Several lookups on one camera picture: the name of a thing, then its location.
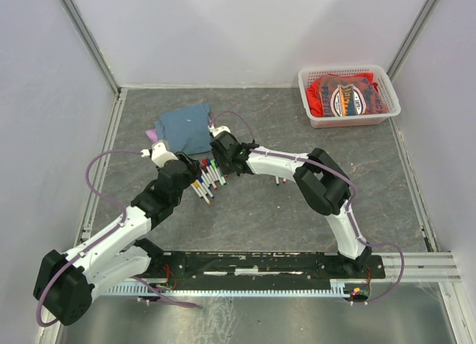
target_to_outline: blue cloth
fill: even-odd
[[[188,155],[209,152],[210,106],[198,104],[166,112],[155,122],[159,140],[169,143],[171,152],[183,151]]]

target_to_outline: plastic basket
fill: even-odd
[[[373,81],[379,84],[379,94],[382,101],[388,107],[387,114],[373,115],[357,115],[344,117],[315,117],[309,110],[309,104],[306,97],[306,89],[317,78],[325,74],[337,75],[354,75],[358,73],[373,73]],[[376,125],[389,117],[396,116],[400,113],[399,99],[396,97],[392,82],[382,67],[378,65],[353,65],[347,67],[316,67],[304,69],[298,75],[300,95],[303,98],[304,108],[312,127],[317,129],[323,127],[339,127],[339,126],[359,126],[359,125]]]

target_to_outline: orange fabric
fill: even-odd
[[[359,73],[359,74],[349,75],[349,76],[340,77],[340,78],[353,78],[353,77],[367,78],[367,80],[372,83],[377,93],[379,92],[379,85],[376,82],[373,82],[373,73]],[[319,79],[320,78],[317,78],[314,82],[312,82],[311,86],[309,86],[306,89],[307,103],[309,104],[309,110],[311,111],[311,115],[314,117],[324,116],[324,113],[322,110]]]

